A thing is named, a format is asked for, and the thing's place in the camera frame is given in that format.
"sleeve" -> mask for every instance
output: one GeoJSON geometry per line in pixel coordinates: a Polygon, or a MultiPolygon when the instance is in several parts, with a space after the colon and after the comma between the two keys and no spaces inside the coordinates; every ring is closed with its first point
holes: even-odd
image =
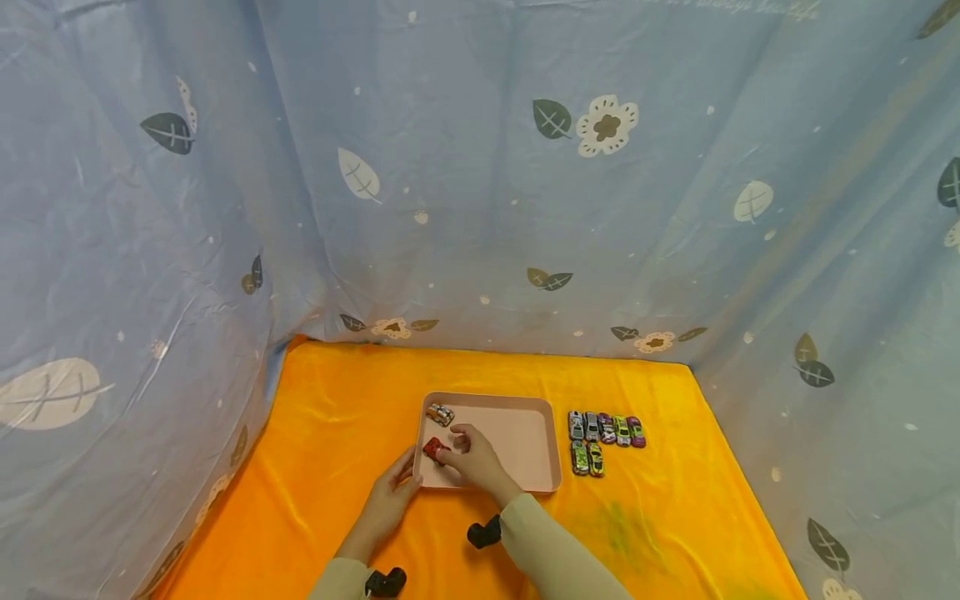
{"type": "Polygon", "coordinates": [[[631,600],[632,596],[589,550],[529,493],[500,513],[503,545],[543,600],[631,600]]]}
{"type": "Polygon", "coordinates": [[[326,564],[307,600],[360,600],[372,571],[360,561],[334,558],[326,564]]]}

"fabric wall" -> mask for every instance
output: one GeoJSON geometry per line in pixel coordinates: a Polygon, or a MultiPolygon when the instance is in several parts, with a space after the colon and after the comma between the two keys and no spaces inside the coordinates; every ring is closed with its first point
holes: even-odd
{"type": "Polygon", "coordinates": [[[305,331],[689,363],[811,597],[958,595],[960,3],[258,6],[305,331]]]}
{"type": "Polygon", "coordinates": [[[0,598],[140,597],[256,439],[323,294],[273,81],[252,5],[0,2],[0,598]]]}

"orange blanket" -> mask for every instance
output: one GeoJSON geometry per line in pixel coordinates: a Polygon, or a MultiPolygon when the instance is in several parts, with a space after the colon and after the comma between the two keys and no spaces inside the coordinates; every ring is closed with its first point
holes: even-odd
{"type": "MultiPolygon", "coordinates": [[[[805,598],[687,367],[314,342],[287,356],[262,438],[166,597],[303,598],[435,390],[553,404],[564,482],[540,500],[636,598],[805,598]],[[569,410],[637,415],[649,445],[605,446],[607,477],[575,477],[569,410]]],[[[373,566],[402,566],[415,600],[536,598],[501,545],[467,542],[494,513],[476,492],[423,491],[373,566]]]]}

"person's right hand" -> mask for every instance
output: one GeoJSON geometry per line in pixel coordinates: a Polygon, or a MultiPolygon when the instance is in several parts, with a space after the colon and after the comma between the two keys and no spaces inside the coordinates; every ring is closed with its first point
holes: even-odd
{"type": "Polygon", "coordinates": [[[450,431],[460,434],[453,440],[453,447],[462,454],[438,450],[440,462],[456,468],[468,483],[493,496],[501,510],[523,493],[500,464],[493,446],[476,427],[461,423],[450,427],[450,431]]]}

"toy car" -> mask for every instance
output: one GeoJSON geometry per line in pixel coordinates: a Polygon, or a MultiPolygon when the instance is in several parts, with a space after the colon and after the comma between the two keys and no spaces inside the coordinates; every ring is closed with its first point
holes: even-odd
{"type": "Polygon", "coordinates": [[[613,429],[613,419],[607,413],[597,415],[597,421],[600,423],[600,441],[604,444],[613,444],[616,442],[616,430],[613,429]]]}
{"type": "Polygon", "coordinates": [[[582,440],[584,438],[584,416],[577,411],[570,411],[569,415],[570,439],[582,440]]]}
{"type": "Polygon", "coordinates": [[[453,422],[453,411],[442,404],[431,404],[426,408],[426,416],[437,422],[440,427],[448,427],[453,422]]]}
{"type": "Polygon", "coordinates": [[[430,441],[427,442],[426,445],[423,447],[423,454],[426,454],[427,456],[430,457],[431,461],[443,467],[444,464],[441,463],[439,460],[437,460],[437,451],[449,450],[449,449],[450,447],[447,445],[444,445],[444,443],[441,442],[439,438],[430,438],[430,441]]]}
{"type": "Polygon", "coordinates": [[[634,448],[647,447],[647,437],[643,434],[643,425],[637,417],[627,417],[627,426],[630,427],[631,444],[634,448]]]}
{"type": "Polygon", "coordinates": [[[630,427],[627,426],[627,420],[619,415],[613,416],[613,429],[616,430],[616,444],[630,445],[630,427]]]}
{"type": "Polygon", "coordinates": [[[594,477],[603,477],[603,450],[600,444],[590,442],[587,444],[587,452],[590,455],[590,474],[594,477]]]}
{"type": "Polygon", "coordinates": [[[597,423],[597,414],[596,413],[586,413],[587,417],[587,433],[584,435],[584,439],[588,442],[596,442],[600,439],[600,425],[597,423]]]}
{"type": "Polygon", "coordinates": [[[573,466],[574,475],[589,475],[590,458],[587,455],[587,447],[580,440],[570,443],[570,464],[573,466]]]}

